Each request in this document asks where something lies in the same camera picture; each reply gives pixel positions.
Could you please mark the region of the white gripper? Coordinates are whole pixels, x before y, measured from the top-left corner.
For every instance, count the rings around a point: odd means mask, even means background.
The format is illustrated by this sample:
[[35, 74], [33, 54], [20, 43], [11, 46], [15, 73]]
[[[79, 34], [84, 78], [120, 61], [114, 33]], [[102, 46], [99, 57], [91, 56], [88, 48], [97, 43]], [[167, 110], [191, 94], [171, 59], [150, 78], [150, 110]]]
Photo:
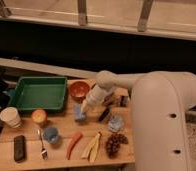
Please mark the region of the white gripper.
[[108, 95], [108, 92], [101, 88], [99, 85], [95, 85], [86, 95], [86, 101], [83, 101], [81, 104], [81, 112], [89, 112], [92, 110], [92, 106], [101, 104], [105, 97]]

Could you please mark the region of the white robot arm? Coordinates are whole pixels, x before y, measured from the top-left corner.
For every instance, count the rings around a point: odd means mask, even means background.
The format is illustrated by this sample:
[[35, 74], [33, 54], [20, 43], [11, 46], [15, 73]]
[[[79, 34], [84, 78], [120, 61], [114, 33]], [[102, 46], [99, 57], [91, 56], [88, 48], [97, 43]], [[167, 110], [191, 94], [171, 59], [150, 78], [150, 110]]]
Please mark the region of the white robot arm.
[[81, 110], [102, 103], [117, 87], [131, 91], [136, 171], [192, 171], [185, 112], [196, 106], [196, 75], [101, 71]]

